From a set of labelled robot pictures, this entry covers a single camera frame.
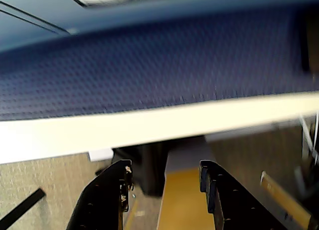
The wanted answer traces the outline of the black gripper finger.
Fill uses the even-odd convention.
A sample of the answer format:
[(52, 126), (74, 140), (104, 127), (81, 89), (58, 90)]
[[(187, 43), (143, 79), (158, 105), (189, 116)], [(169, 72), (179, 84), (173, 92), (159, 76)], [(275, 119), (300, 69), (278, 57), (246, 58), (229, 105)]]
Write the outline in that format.
[(122, 230), (134, 189), (131, 160), (119, 160), (95, 177), (82, 191), (68, 230)]
[(243, 185), (222, 166), (200, 161), (200, 191), (206, 194), (207, 211), (216, 230), (285, 230)]

